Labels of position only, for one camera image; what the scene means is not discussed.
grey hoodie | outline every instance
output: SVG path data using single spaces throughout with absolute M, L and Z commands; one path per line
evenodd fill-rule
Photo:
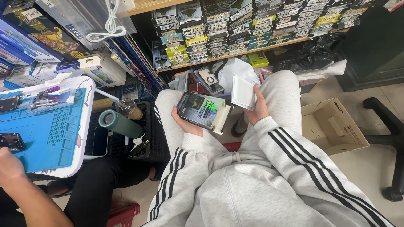
M 255 124 L 262 151 L 209 157 L 185 133 L 144 227 L 393 226 L 315 144 L 272 117 Z

hoodie sleeve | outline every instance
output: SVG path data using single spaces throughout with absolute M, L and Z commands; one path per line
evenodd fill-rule
M 185 226 L 194 205 L 195 192 L 209 175 L 203 137 L 185 133 L 164 170 L 144 227 Z
M 328 220 L 333 222 L 337 211 L 347 216 L 357 213 L 372 227 L 393 226 L 314 143 L 279 127 L 270 116 L 257 122 L 254 130 L 261 150 L 276 170 L 307 205 Z

wooden shelf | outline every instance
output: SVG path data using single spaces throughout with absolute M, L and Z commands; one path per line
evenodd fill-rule
M 349 30 L 349 28 L 344 29 L 344 30 L 339 30 L 338 32 L 347 32 L 348 30 Z M 306 37 L 306 38 L 295 39 L 295 40 L 291 40 L 291 41 L 289 41 L 289 42 L 284 42 L 284 43 L 280 43 L 280 44 L 275 44 L 275 45 L 271 45 L 271 46 L 266 46 L 266 47 L 263 47 L 263 48 L 258 48 L 258 49 L 254 49 L 254 50 L 244 51 L 244 52 L 240 52 L 240 53 L 237 53 L 237 54 L 226 55 L 226 56 L 218 57 L 218 58 L 215 58 L 215 59 L 212 59 L 212 58 L 209 56 L 208 60 L 207 60 L 207 61 L 204 61 L 204 62 L 200 62 L 200 63 L 197 63 L 197 64 L 191 64 L 191 63 L 189 63 L 189 64 L 184 64 L 184 65 L 179 65 L 179 66 L 173 66 L 173 65 L 171 65 L 171 69 L 159 70 L 159 71 L 156 71 L 156 72 L 159 73 L 159 72 L 164 72 L 164 71 L 168 71 L 168 70 L 172 70 L 172 69 L 184 68 L 184 67 L 188 67 L 188 66 L 191 66 L 191 65 L 199 65 L 199 64 L 202 64 L 202 63 L 210 62 L 210 61 L 217 61 L 217 60 L 220 60 L 220 59 L 225 59 L 225 58 L 229 58 L 229 57 L 235 57 L 235 56 L 238 56 L 238 55 L 245 55 L 245 54 L 248 54 L 248 53 L 254 53 L 254 52 L 262 51 L 262 50 L 268 50 L 268 49 L 272 49 L 272 48 L 275 48 L 275 47 L 285 46 L 285 45 L 288 45 L 288 44 L 293 44 L 293 43 L 302 42 L 302 41 L 307 41 L 307 40 L 310 40 L 310 38 Z
M 192 0 L 134 0 L 135 7 L 128 10 L 129 16 L 160 9 Z

white table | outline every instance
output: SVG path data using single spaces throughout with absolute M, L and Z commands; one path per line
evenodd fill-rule
M 85 88 L 86 89 L 86 96 L 83 103 L 83 110 L 81 112 L 80 118 L 80 128 L 78 130 L 78 137 L 74 149 L 73 154 L 73 162 L 72 165 L 69 167 L 51 169 L 51 170 L 43 170 L 37 171 L 33 173 L 37 174 L 44 174 L 54 177 L 70 177 L 74 175 L 81 167 L 84 158 L 84 150 L 86 148 L 86 141 L 87 141 L 87 133 L 88 133 L 88 126 L 90 124 L 90 116 L 91 116 L 91 109 L 93 107 L 93 99 L 94 99 L 94 90 L 95 90 L 95 83 L 94 81 L 89 78 L 88 76 L 78 76 L 74 78 L 67 79 L 67 82 L 76 83 L 77 88 Z M 3 91 L 0 92 L 1 94 L 7 94 L 10 92 L 22 91 L 21 95 L 29 95 L 34 90 L 38 88 L 36 85 L 27 88 L 20 88 L 15 90 Z

human arm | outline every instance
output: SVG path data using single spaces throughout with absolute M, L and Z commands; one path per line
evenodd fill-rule
M 27 227 L 73 227 L 60 207 L 28 179 L 7 147 L 0 148 L 0 185 L 23 211 Z
M 261 150 L 274 168 L 308 206 L 329 221 L 337 224 L 337 218 L 345 217 L 358 226 L 391 226 L 318 146 L 288 128 L 279 127 L 269 115 L 257 118 L 254 130 Z
M 144 227 L 185 226 L 196 190 L 209 175 L 202 128 L 181 119 L 176 107 L 171 115 L 183 129 L 184 139 L 164 170 Z

